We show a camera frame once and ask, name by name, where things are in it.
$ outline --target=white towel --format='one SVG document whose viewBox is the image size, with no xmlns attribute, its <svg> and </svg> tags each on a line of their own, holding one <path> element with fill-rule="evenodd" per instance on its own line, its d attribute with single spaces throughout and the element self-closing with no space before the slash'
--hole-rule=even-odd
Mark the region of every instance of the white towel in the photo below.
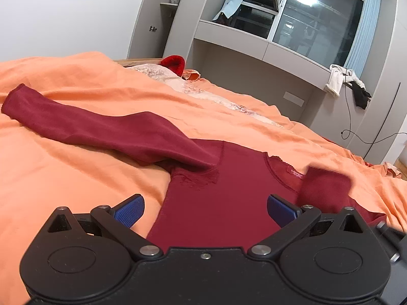
<svg viewBox="0 0 407 305">
<path fill-rule="evenodd" d="M 355 71 L 336 64 L 331 64 L 329 69 L 331 70 L 331 74 L 328 83 L 325 85 L 325 91 L 331 93 L 333 96 L 339 97 L 339 92 L 344 82 L 354 81 L 361 88 L 366 89 L 365 84 L 356 76 Z"/>
</svg>

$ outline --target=metal screw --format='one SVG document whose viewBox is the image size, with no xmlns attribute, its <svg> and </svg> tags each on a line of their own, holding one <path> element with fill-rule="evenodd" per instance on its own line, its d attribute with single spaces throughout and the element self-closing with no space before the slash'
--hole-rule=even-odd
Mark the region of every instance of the metal screw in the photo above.
<svg viewBox="0 0 407 305">
<path fill-rule="evenodd" d="M 258 256 L 265 256 L 271 252 L 271 248 L 264 244 L 258 244 L 252 247 L 252 252 Z"/>
<path fill-rule="evenodd" d="M 385 224 L 386 224 L 386 223 L 385 223 L 384 221 L 380 221 L 380 222 L 376 225 L 376 228 L 377 228 L 377 229 L 380 229 L 380 228 L 382 228 Z"/>
<path fill-rule="evenodd" d="M 396 252 L 391 258 L 390 258 L 390 262 L 395 263 L 397 261 L 397 259 L 400 258 L 400 255 Z"/>
<path fill-rule="evenodd" d="M 210 259 L 211 258 L 211 254 L 210 253 L 203 253 L 203 254 L 201 254 L 201 258 L 202 259 Z"/>
<path fill-rule="evenodd" d="M 145 245 L 140 248 L 140 253 L 144 256 L 155 256 L 159 253 L 159 247 L 155 245 Z"/>
</svg>

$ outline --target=orange bedsheet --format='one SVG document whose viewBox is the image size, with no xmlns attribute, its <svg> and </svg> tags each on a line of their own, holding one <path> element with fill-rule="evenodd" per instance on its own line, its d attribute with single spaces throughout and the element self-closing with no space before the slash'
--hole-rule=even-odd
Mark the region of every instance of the orange bedsheet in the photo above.
<svg viewBox="0 0 407 305">
<path fill-rule="evenodd" d="M 320 145 L 321 147 L 323 147 L 325 149 L 329 149 L 329 150 L 337 153 L 338 155 L 350 158 L 362 165 L 365 165 L 365 161 L 363 160 L 362 157 L 356 156 L 348 149 L 345 149 L 333 142 L 327 141 L 322 136 L 313 132 L 308 127 L 304 126 L 303 124 L 298 123 L 296 121 L 292 121 L 289 118 L 281 115 L 279 110 L 277 109 L 277 107 L 274 105 L 268 106 L 264 102 L 262 102 L 258 99 L 255 99 L 254 97 L 252 97 L 250 95 L 238 94 L 238 93 L 229 91 L 227 89 L 218 87 L 204 78 L 200 78 L 198 81 L 195 81 L 194 86 L 196 86 L 199 89 L 211 92 L 213 94 L 225 97 L 228 100 L 230 100 L 236 104 L 239 104 L 241 106 L 247 107 L 247 108 L 257 112 L 258 114 L 265 116 L 265 117 L 275 121 L 276 123 L 279 123 L 281 126 L 283 126 L 284 128 L 286 128 L 288 130 L 291 130 L 292 132 L 296 133 L 297 135 L 303 136 L 306 139 L 313 141 L 314 143 Z M 387 169 L 383 164 L 382 165 L 372 165 L 372 166 L 370 166 L 370 168 L 379 171 L 382 176 L 387 175 Z"/>
<path fill-rule="evenodd" d="M 178 93 L 100 53 L 0 63 L 0 103 L 21 82 L 57 102 L 100 114 L 152 111 L 189 137 L 225 140 L 267 151 L 303 173 L 308 165 L 342 172 L 353 180 L 351 197 L 370 211 L 386 213 L 390 224 L 407 231 L 407 182 L 382 177 L 378 171 L 335 152 L 337 148 L 308 139 L 304 136 L 306 128 L 284 117 L 276 121 L 287 129 L 263 123 L 215 102 Z M 274 107 L 247 99 L 250 102 L 244 105 L 250 109 L 270 119 L 278 117 Z M 146 211 L 133 229 L 145 236 L 169 182 L 168 173 L 157 166 L 141 167 L 114 151 L 42 138 L 3 114 L 0 162 L 0 304 L 7 305 L 28 299 L 18 273 L 19 262 L 55 207 L 66 205 L 73 212 L 89 212 L 96 205 L 113 206 L 141 193 Z"/>
</svg>

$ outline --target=wooden floor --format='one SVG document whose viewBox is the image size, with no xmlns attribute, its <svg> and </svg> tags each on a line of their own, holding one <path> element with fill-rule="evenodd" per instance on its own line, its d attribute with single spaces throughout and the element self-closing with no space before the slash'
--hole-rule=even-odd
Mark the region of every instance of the wooden floor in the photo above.
<svg viewBox="0 0 407 305">
<path fill-rule="evenodd" d="M 133 67 L 141 64 L 158 64 L 161 62 L 162 58 L 132 58 L 128 60 L 116 60 L 116 63 L 119 63 L 124 67 Z"/>
<path fill-rule="evenodd" d="M 401 172 L 401 178 L 407 181 L 407 167 L 401 161 L 396 160 L 394 166 Z"/>
</svg>

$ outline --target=red cloth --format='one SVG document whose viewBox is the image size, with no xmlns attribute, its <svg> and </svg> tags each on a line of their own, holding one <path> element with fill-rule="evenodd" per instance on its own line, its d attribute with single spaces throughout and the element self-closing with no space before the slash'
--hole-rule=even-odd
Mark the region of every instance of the red cloth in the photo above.
<svg viewBox="0 0 407 305">
<path fill-rule="evenodd" d="M 23 84 L 9 93 L 2 112 L 50 139 L 116 149 L 169 171 L 168 191 L 147 237 L 164 251 L 169 246 L 248 249 L 279 229 L 267 214 L 267 198 L 274 193 L 325 213 L 354 206 L 367 222 L 384 217 L 347 196 L 346 176 L 312 167 L 303 176 L 266 152 L 189 139 L 150 112 L 103 116 L 56 103 Z"/>
<path fill-rule="evenodd" d="M 184 72 L 185 68 L 185 60 L 182 56 L 178 55 L 168 56 L 164 58 L 159 64 L 170 69 L 178 77 L 182 77 L 182 73 Z"/>
</svg>

